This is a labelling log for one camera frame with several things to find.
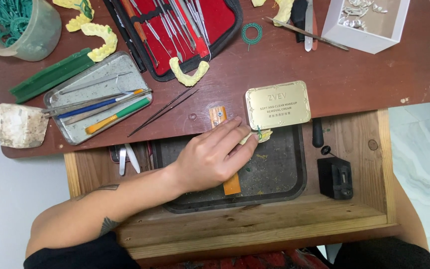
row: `tray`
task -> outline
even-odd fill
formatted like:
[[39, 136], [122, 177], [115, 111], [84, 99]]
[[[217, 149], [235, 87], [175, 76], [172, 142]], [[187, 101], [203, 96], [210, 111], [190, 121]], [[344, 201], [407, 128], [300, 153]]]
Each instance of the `tray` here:
[[[258, 145], [252, 159], [238, 171], [241, 193], [225, 195], [223, 185], [202, 192], [186, 193], [164, 204], [173, 213], [189, 213], [269, 202], [298, 197], [306, 187], [301, 125], [272, 129], [271, 138]], [[194, 136], [152, 141], [154, 167], [174, 162]]]
[[[83, 89], [79, 89], [76, 91], [72, 91], [66, 94], [59, 94], [59, 91], [65, 89], [66, 87], [78, 85], [81, 83], [85, 83], [103, 76], [118, 74], [126, 71], [132, 71], [132, 73], [123, 75], [119, 77], [118, 85], [123, 90], [129, 89], [139, 89], [139, 88], [148, 88], [144, 79], [140, 75], [139, 70], [135, 66], [132, 58], [129, 56], [127, 52], [119, 51], [111, 56], [107, 57], [103, 61], [98, 64], [93, 65], [91, 68], [81, 72], [77, 76], [72, 77], [71, 79], [59, 84], [49, 92], [44, 95], [44, 103], [47, 108], [57, 107], [61, 105], [66, 105], [69, 103], [90, 100], [97, 97], [102, 97], [105, 95], [110, 95], [119, 92], [116, 86], [116, 80], [112, 79], [109, 81], [105, 81], [103, 83], [95, 84]], [[112, 125], [117, 124], [118, 122], [124, 120], [127, 117], [130, 117], [132, 114], [140, 111], [137, 110], [134, 113], [131, 113], [121, 119], [117, 119], [115, 122], [105, 126], [99, 131], [93, 134], [86, 134], [85, 128], [93, 125], [103, 119], [110, 117], [111, 115], [119, 112], [120, 110], [132, 105], [133, 103], [146, 98], [152, 97], [152, 94], [146, 94], [144, 96], [140, 96], [134, 98], [130, 101], [124, 102], [120, 105], [112, 107], [104, 112], [96, 114], [92, 117], [83, 119], [71, 125], [65, 125], [63, 121], [70, 119], [71, 117], [64, 118], [61, 121], [58, 118], [54, 118], [54, 121], [57, 124], [59, 130], [61, 130], [66, 141], [71, 145], [81, 144], [87, 139], [97, 135], [98, 133], [110, 128]]]

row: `tool roll case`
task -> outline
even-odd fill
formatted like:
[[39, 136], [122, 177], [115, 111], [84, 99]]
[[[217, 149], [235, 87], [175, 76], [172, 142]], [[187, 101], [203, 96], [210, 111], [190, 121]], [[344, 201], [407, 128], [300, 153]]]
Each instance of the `tool roll case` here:
[[[137, 49], [138, 54], [142, 58], [143, 64], [145, 65], [146, 69], [157, 81], [165, 82], [174, 79], [175, 75], [170, 69], [169, 60], [170, 58], [176, 57], [177, 54], [159, 16], [159, 13], [162, 13], [160, 6], [158, 6], [156, 9], [153, 1], [151, 0], [134, 0], [137, 4], [137, 7], [142, 12], [142, 15], [129, 18], [122, 1], [123, 0], [111, 0], [116, 10], [116, 13], [120, 18], [120, 21], [126, 28], [128, 36], [135, 45], [135, 48]], [[199, 1], [205, 19], [206, 32], [211, 44], [209, 46], [211, 56], [206, 49], [206, 44], [203, 42], [203, 38], [200, 38], [199, 42], [196, 43], [197, 46], [195, 47], [193, 54], [176, 29], [177, 37], [180, 40], [180, 44], [182, 45], [183, 51], [185, 51], [185, 53], [182, 51], [176, 37], [173, 36], [175, 45], [182, 54], [183, 63], [179, 62], [179, 64], [183, 73], [187, 73], [189, 71], [197, 69], [198, 64], [202, 60], [208, 62], [210, 57], [213, 59], [220, 51], [222, 51], [222, 49], [227, 45], [227, 43], [238, 32], [243, 21], [243, 12], [240, 6], [240, 2], [238, 0]], [[170, 4], [168, 4], [167, 2], [168, 0], [164, 0], [165, 10], [169, 9], [169, 12], [172, 14], [175, 20], [177, 20]], [[133, 12], [135, 14], [139, 15], [139, 13], [132, 4], [130, 4], [130, 8], [133, 9]], [[160, 45], [156, 37], [147, 27], [146, 23], [144, 22], [145, 20], [149, 21], [149, 23], [152, 25], [153, 29], [158, 34], [161, 42], [170, 53], [170, 56], [167, 54], [167, 52]], [[159, 66], [157, 68], [155, 68], [154, 62], [150, 57], [147, 48], [137, 34], [137, 31], [134, 27], [135, 21], [140, 22], [140, 24], [142, 25], [144, 33], [147, 37], [147, 43], [149, 44], [154, 56], [159, 62]], [[187, 37], [184, 36], [184, 38], [185, 40], [187, 40], [188, 45], [190, 45], [190, 42]]]

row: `hand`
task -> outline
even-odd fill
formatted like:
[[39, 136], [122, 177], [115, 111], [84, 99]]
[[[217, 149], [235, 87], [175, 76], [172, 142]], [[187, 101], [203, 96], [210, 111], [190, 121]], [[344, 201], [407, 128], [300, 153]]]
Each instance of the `hand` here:
[[238, 144], [251, 131], [241, 123], [241, 117], [236, 116], [192, 138], [177, 160], [167, 167], [173, 169], [184, 193], [216, 187], [250, 160], [258, 145], [258, 135], [249, 137], [244, 145]]

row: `forearm tattoo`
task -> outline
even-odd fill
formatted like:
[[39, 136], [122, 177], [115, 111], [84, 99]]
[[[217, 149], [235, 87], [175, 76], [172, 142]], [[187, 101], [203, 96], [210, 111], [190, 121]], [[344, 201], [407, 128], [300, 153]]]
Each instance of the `forearm tattoo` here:
[[73, 199], [74, 199], [75, 201], [79, 201], [80, 199], [82, 199], [82, 198], [86, 197], [89, 193], [92, 193], [92, 192], [95, 192], [95, 191], [100, 191], [100, 190], [115, 191], [115, 190], [117, 190], [117, 188], [118, 188], [118, 187], [119, 187], [119, 184], [111, 184], [111, 185], [104, 185], [104, 186], [100, 186], [100, 187], [98, 187], [97, 189], [95, 189], [95, 190], [93, 190], [93, 191], [90, 191], [90, 192], [88, 192], [88, 193], [81, 194], [81, 195], [79, 195], [79, 196], [77, 196], [77, 197], [74, 197]]
[[105, 217], [104, 221], [102, 222], [102, 228], [100, 229], [99, 237], [105, 235], [106, 233], [112, 231], [117, 225], [119, 225], [120, 222], [116, 222], [111, 220], [109, 217]]

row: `green wax scrap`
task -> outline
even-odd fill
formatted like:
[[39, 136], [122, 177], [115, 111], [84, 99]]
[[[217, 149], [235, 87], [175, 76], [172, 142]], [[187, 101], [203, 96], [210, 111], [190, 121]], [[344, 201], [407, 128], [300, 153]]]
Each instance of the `green wax scrap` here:
[[134, 111], [137, 111], [145, 106], [147, 106], [151, 101], [147, 98], [144, 98], [138, 102], [133, 103], [132, 105], [122, 109], [121, 111], [116, 113], [117, 118], [122, 118], [123, 116], [126, 116]]
[[93, 66], [95, 63], [87, 56], [91, 51], [85, 48], [74, 53], [10, 89], [9, 92], [16, 97], [16, 104], [24, 103]]

